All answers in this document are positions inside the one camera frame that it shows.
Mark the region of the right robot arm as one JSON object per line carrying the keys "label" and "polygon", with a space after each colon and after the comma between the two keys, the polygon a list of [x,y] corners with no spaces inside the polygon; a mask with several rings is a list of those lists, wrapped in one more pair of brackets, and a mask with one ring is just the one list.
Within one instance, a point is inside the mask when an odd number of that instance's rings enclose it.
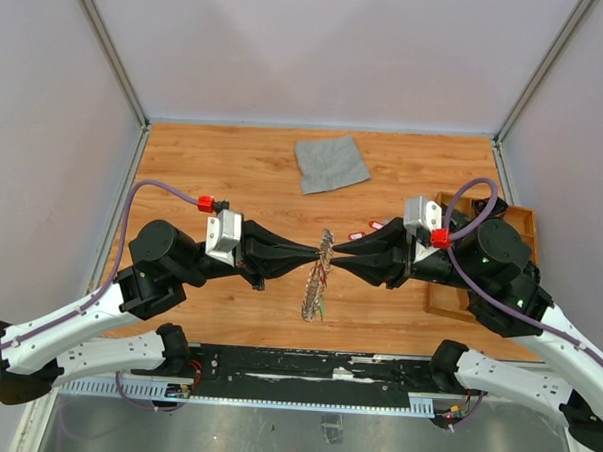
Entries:
{"label": "right robot arm", "polygon": [[335,245],[333,265],[373,286],[410,279],[463,289],[469,312],[494,334],[537,354],[556,374],[536,379],[457,342],[445,340],[428,367],[440,392],[457,386],[492,392],[549,411],[574,440],[603,452],[603,352],[565,316],[539,282],[532,250],[507,222],[490,217],[452,232],[430,232],[422,243],[401,218]]}

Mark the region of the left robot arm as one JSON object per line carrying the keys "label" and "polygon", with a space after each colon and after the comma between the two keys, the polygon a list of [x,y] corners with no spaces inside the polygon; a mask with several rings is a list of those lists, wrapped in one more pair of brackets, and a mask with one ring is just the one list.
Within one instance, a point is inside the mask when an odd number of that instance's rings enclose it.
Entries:
{"label": "left robot arm", "polygon": [[151,221],[131,241],[132,263],[92,294],[18,325],[0,320],[0,401],[19,405],[52,388],[97,374],[136,372],[178,376],[200,371],[183,329],[165,323],[133,337],[108,339],[124,325],[177,307],[186,286],[239,275],[254,289],[318,259],[318,249],[240,225],[217,258],[165,220]]}

